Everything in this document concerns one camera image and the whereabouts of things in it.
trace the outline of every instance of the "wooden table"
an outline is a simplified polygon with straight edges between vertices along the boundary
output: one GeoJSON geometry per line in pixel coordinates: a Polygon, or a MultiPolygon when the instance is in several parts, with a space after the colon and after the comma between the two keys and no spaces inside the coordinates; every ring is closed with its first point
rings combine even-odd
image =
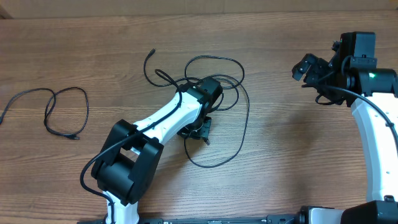
{"type": "MultiPolygon", "coordinates": [[[[0,108],[16,93],[47,87],[84,88],[90,101],[79,141],[49,134],[42,123],[50,94],[18,99],[0,126],[0,222],[76,223],[101,218],[105,201],[80,187],[82,167],[97,154],[112,125],[134,122],[166,104],[174,87],[156,88],[142,64],[152,48],[150,76],[174,78],[187,61],[210,54],[240,61],[251,113],[241,153],[215,169],[191,164],[182,139],[165,146],[139,212],[147,217],[261,217],[295,213],[302,205],[348,208],[365,202],[366,171],[358,128],[346,106],[320,106],[301,89],[292,67],[306,53],[329,60],[343,32],[377,34],[379,67],[398,70],[396,11],[300,12],[205,16],[141,16],[0,21],[0,108]]],[[[201,60],[188,75],[225,73],[231,62],[201,60]]],[[[234,91],[226,91],[225,105],[234,91]]],[[[246,101],[211,116],[211,145],[189,141],[193,158],[214,164],[234,154],[243,133],[246,101]]],[[[80,128],[79,91],[59,95],[50,126],[80,128]]],[[[95,187],[89,175],[86,181],[95,187]]]]}

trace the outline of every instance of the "tabletop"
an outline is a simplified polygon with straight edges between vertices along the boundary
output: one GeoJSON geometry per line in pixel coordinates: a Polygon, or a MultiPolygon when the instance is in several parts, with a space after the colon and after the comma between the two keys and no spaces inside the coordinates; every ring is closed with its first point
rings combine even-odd
{"type": "MultiPolygon", "coordinates": [[[[320,106],[314,89],[301,88],[292,67],[306,53],[329,60],[340,34],[376,33],[380,68],[398,70],[398,12],[283,12],[203,16],[91,17],[0,21],[0,110],[16,93],[32,88],[78,86],[90,115],[80,140],[49,134],[44,109],[51,94],[20,97],[0,125],[0,223],[76,223],[102,218],[103,198],[82,189],[83,166],[99,153],[120,119],[144,119],[170,101],[175,88],[157,88],[160,68],[177,79],[197,55],[242,63],[251,108],[238,156],[203,169],[193,165],[183,140],[166,145],[153,183],[139,202],[143,217],[263,217],[295,213],[302,205],[349,208],[365,202],[366,168],[358,127],[345,105],[320,106]]],[[[241,78],[229,61],[199,60],[188,76],[223,73],[241,78]]],[[[226,90],[222,106],[236,97],[226,90]]],[[[210,142],[189,140],[197,162],[212,165],[239,148],[247,99],[217,111],[210,142]]],[[[57,96],[49,125],[80,129],[86,113],[79,91],[57,96]]],[[[88,185],[96,182],[86,175],[88,185]]]]}

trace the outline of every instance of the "wooden surface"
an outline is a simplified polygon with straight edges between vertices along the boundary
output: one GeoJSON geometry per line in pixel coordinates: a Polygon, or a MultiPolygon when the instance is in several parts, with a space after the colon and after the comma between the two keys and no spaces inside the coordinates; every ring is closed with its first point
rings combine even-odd
{"type": "Polygon", "coordinates": [[[394,10],[398,0],[0,0],[6,18],[394,10]]]}
{"type": "MultiPolygon", "coordinates": [[[[332,40],[363,30],[377,33],[379,67],[397,70],[396,11],[2,20],[0,30],[1,109],[16,93],[38,87],[80,86],[90,101],[79,141],[46,132],[49,93],[31,93],[13,104],[0,126],[0,223],[75,223],[105,214],[105,201],[85,192],[78,178],[115,122],[148,117],[174,95],[173,87],[156,88],[142,74],[152,48],[157,53],[147,68],[159,83],[155,68],[178,78],[196,55],[240,61],[251,114],[241,153],[219,168],[195,167],[181,138],[172,138],[140,213],[261,217],[294,213],[302,205],[348,208],[365,201],[364,156],[350,109],[315,104],[316,91],[301,89],[291,69],[309,52],[328,60],[332,40]]],[[[217,60],[188,69],[197,77],[213,73],[241,76],[237,65],[217,60]]],[[[234,154],[246,113],[242,96],[232,110],[211,115],[210,146],[188,142],[194,160],[214,164],[234,154]]],[[[226,91],[224,105],[234,97],[226,91]]],[[[80,92],[64,93],[50,125],[77,130],[85,110],[80,92]]]]}

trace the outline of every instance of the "wall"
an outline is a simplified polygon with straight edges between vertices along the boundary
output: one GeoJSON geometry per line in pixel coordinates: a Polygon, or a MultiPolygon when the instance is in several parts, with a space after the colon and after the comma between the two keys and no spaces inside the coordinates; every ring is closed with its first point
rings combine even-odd
{"type": "Polygon", "coordinates": [[[396,9],[398,0],[0,0],[3,17],[134,16],[396,9]]]}

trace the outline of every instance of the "beige wall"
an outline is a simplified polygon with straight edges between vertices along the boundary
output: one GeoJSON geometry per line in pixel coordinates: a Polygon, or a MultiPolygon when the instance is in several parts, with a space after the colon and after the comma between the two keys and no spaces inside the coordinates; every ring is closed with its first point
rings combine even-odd
{"type": "Polygon", "coordinates": [[[398,0],[0,0],[16,19],[155,14],[396,9],[398,0]]]}

